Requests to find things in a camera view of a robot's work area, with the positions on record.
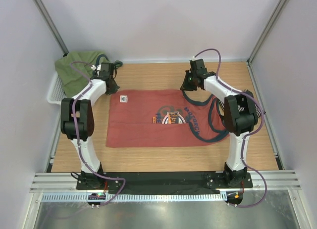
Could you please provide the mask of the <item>salmon red tank top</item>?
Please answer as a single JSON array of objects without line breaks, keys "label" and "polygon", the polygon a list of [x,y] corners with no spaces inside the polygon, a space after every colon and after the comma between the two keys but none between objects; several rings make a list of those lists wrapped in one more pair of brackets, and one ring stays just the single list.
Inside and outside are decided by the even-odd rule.
[{"label": "salmon red tank top", "polygon": [[106,145],[129,147],[205,146],[229,132],[217,98],[192,100],[180,90],[124,90],[110,98]]}]

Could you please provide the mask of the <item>black white striped tank top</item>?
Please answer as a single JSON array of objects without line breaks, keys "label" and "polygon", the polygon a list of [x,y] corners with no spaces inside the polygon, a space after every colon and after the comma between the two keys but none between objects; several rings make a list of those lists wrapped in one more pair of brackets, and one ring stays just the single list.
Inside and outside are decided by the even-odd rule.
[{"label": "black white striped tank top", "polygon": [[[252,100],[247,98],[245,95],[241,93],[239,93],[239,95],[241,96],[240,103],[238,104],[240,112],[245,111],[248,108],[249,110],[254,110],[258,118],[266,116],[266,111],[264,109],[260,109]],[[251,104],[251,108],[248,106],[246,100]]]}]

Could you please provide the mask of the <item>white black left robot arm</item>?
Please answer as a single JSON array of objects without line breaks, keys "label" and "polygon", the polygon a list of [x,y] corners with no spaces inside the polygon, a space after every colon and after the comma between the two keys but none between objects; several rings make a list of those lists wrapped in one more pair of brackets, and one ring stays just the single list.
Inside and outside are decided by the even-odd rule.
[{"label": "white black left robot arm", "polygon": [[95,129],[92,107],[102,95],[119,89],[115,82],[117,67],[113,63],[94,65],[84,61],[74,61],[70,67],[87,79],[88,84],[74,97],[61,101],[60,128],[77,150],[82,179],[93,189],[100,189],[105,181],[121,180],[104,174],[92,140]]}]

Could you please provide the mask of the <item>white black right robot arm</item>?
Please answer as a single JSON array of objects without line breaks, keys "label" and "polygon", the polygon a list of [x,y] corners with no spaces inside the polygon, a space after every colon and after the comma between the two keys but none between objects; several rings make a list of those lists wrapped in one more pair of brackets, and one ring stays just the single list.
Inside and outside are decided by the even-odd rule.
[{"label": "white black right robot arm", "polygon": [[248,141],[258,123],[255,99],[250,92],[240,91],[224,82],[217,73],[208,72],[202,59],[190,61],[190,69],[185,71],[180,89],[195,91],[197,88],[209,91],[224,104],[221,120],[229,132],[230,145],[223,181],[228,187],[239,187],[247,176]]}]

